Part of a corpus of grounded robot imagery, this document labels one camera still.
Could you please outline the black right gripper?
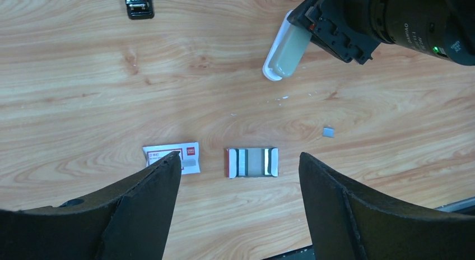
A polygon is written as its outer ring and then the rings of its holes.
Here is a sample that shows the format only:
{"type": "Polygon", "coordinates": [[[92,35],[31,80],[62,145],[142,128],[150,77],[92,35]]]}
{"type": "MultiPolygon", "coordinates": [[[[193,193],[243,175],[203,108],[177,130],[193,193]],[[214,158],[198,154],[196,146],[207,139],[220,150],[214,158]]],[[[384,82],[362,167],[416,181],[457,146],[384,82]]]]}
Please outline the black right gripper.
{"type": "Polygon", "coordinates": [[[349,63],[365,64],[380,41],[350,27],[344,16],[345,0],[304,0],[289,15],[287,21],[309,32],[310,41],[349,63]]]}

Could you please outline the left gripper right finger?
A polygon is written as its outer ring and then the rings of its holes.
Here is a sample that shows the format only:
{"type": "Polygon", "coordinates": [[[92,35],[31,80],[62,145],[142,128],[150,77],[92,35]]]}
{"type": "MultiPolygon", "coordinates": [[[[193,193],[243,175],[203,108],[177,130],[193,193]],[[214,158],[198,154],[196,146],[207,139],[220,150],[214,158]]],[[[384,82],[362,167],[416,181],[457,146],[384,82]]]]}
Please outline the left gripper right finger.
{"type": "Polygon", "coordinates": [[[473,259],[474,216],[381,193],[312,155],[299,179],[316,259],[473,259]]]}

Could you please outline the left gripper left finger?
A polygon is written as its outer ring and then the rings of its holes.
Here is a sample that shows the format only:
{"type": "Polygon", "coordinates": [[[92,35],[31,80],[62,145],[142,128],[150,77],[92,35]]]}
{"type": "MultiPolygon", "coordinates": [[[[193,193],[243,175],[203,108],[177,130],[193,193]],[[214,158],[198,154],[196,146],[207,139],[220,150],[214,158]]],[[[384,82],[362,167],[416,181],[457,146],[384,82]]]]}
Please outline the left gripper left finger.
{"type": "Polygon", "coordinates": [[[1,211],[2,259],[161,259],[181,179],[174,151],[58,207],[1,211]]]}

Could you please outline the small staple strip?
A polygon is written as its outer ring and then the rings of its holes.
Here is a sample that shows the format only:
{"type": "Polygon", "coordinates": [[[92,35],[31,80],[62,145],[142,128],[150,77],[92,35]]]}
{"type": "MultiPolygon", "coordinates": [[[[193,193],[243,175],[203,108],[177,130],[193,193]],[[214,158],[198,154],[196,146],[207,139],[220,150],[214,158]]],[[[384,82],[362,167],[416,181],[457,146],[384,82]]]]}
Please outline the small staple strip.
{"type": "Polygon", "coordinates": [[[323,137],[334,138],[334,129],[330,127],[324,127],[322,131],[323,137]]]}

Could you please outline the black stapler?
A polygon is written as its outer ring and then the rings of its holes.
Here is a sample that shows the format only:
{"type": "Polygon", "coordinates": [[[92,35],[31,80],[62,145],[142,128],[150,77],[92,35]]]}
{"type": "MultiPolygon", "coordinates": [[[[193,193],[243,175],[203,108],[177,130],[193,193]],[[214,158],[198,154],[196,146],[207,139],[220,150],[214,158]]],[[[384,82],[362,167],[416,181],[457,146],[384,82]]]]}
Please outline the black stapler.
{"type": "Polygon", "coordinates": [[[155,16],[153,0],[125,0],[125,6],[131,20],[152,19],[155,16]]]}

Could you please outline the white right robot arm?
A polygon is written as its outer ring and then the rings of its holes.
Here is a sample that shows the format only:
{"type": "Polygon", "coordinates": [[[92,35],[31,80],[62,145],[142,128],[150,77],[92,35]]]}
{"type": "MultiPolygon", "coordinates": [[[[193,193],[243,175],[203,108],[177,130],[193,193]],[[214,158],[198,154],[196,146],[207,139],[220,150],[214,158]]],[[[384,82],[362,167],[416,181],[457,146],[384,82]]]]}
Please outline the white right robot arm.
{"type": "Polygon", "coordinates": [[[288,17],[311,42],[364,64],[380,44],[474,65],[474,0],[304,0],[288,17]]]}

